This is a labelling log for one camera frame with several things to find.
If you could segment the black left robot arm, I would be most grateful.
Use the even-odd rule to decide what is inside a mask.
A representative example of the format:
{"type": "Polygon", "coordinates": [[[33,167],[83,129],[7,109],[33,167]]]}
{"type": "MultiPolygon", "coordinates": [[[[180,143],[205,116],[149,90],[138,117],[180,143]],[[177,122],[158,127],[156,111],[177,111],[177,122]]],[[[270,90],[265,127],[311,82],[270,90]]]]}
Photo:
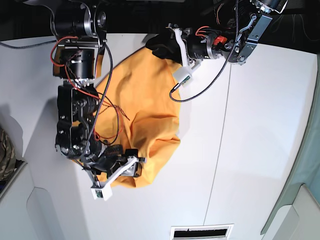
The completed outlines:
{"type": "Polygon", "coordinates": [[[214,26],[181,28],[168,24],[166,31],[150,38],[145,47],[160,59],[181,65],[223,56],[242,64],[253,52],[272,21],[282,13],[286,0],[220,0],[201,15],[213,14],[214,26]]]}

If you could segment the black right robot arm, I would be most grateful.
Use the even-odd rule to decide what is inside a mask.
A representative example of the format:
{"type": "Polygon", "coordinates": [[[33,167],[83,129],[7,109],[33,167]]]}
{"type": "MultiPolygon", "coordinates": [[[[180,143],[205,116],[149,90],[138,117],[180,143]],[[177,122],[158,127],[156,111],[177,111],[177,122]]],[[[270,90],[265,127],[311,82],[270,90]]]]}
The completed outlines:
{"type": "Polygon", "coordinates": [[[66,158],[81,165],[89,176],[110,177],[136,149],[123,149],[117,137],[96,132],[98,117],[108,109],[116,114],[116,133],[127,117],[106,94],[95,89],[93,80],[101,76],[107,43],[106,5],[102,0],[64,0],[51,17],[57,42],[50,53],[53,75],[62,79],[58,87],[58,123],[55,146],[66,158]]]}

